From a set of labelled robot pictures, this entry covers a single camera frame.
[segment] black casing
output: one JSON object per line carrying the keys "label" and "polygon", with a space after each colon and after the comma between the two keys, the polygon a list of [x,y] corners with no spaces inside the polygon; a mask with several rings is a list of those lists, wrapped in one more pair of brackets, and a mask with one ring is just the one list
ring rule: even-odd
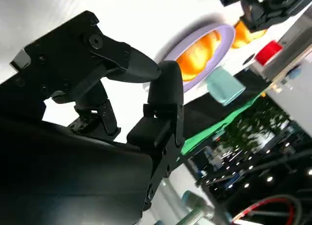
{"label": "black casing", "polygon": [[0,117],[0,218],[6,225],[132,225],[150,156],[46,122]]}

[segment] bolt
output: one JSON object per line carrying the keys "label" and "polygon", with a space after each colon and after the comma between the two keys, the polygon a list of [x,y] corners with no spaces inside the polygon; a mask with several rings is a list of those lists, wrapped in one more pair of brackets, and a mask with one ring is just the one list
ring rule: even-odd
{"label": "bolt", "polygon": [[22,79],[22,78],[17,78],[15,80],[15,84],[18,86],[18,87],[24,87],[25,86],[25,81]]}
{"label": "bolt", "polygon": [[125,58],[125,60],[129,60],[129,53],[128,52],[125,52],[124,58]]}
{"label": "bolt", "polygon": [[46,85],[42,85],[42,86],[41,86],[41,92],[42,92],[43,94],[46,94],[46,93],[48,92],[48,87],[47,87]]}
{"label": "bolt", "polygon": [[150,189],[148,192],[148,199],[151,200],[153,198],[153,195],[154,195],[154,190]]}
{"label": "bolt", "polygon": [[99,23],[99,21],[98,21],[98,19],[96,19],[96,18],[90,20],[91,26],[95,26],[97,23]]}
{"label": "bolt", "polygon": [[47,61],[47,58],[42,53],[39,54],[38,59],[40,61],[40,64],[45,64]]}
{"label": "bolt", "polygon": [[167,155],[167,149],[166,149],[166,148],[164,148],[164,149],[162,150],[162,154],[163,154],[163,155]]}
{"label": "bolt", "polygon": [[65,88],[65,91],[68,91],[68,90],[69,90],[69,83],[66,82],[66,83],[64,84],[64,88]]}
{"label": "bolt", "polygon": [[99,35],[90,36],[89,37],[89,43],[95,49],[100,49],[101,47],[103,47],[103,40],[102,40],[101,36],[99,36]]}

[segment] red object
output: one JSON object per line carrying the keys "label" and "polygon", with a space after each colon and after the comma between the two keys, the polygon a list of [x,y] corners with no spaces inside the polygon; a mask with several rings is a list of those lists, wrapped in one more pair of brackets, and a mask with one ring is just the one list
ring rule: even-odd
{"label": "red object", "polygon": [[291,205],[291,203],[285,199],[285,198],[269,198],[269,199],[264,199],[262,201],[259,201],[256,204],[251,205],[250,207],[244,209],[242,212],[240,212],[235,219],[232,221],[232,224],[238,219],[241,219],[244,217],[246,214],[248,214],[250,211],[253,211],[263,205],[269,204],[269,203],[285,203],[288,205],[289,208],[289,217],[287,220],[286,225],[292,225],[293,219],[294,219],[294,207]]}
{"label": "red object", "polygon": [[255,59],[261,64],[265,65],[274,55],[281,51],[283,47],[276,41],[268,43],[260,52],[256,55]]}

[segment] green mat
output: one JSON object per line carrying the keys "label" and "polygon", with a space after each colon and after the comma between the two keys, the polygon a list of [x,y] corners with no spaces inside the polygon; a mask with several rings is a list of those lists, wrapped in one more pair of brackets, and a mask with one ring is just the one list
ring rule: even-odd
{"label": "green mat", "polygon": [[235,110],[232,112],[229,116],[227,116],[224,120],[216,123],[215,125],[207,128],[206,130],[203,130],[202,132],[194,135],[193,137],[187,139],[185,141],[185,144],[181,150],[181,153],[183,155],[187,154],[188,152],[192,151],[199,143],[201,143],[203,140],[205,140],[207,137],[212,135],[215,131],[217,131],[219,128],[223,126],[225,128],[227,125],[229,125],[240,113],[248,109],[252,104],[254,103],[255,100],[258,99],[260,94],[248,101],[244,106],[240,107],[239,109]]}

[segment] purple plate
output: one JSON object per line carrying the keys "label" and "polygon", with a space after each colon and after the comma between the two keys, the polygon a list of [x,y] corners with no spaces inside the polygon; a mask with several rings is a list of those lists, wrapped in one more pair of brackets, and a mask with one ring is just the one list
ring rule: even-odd
{"label": "purple plate", "polygon": [[183,91],[187,92],[196,84],[206,78],[220,63],[227,52],[230,50],[235,38],[235,29],[233,26],[223,23],[213,23],[201,27],[184,38],[173,50],[165,57],[164,60],[176,61],[193,43],[212,31],[217,31],[221,35],[221,43],[215,50],[212,58],[207,62],[205,69],[200,72],[194,79],[189,82],[183,82]]}

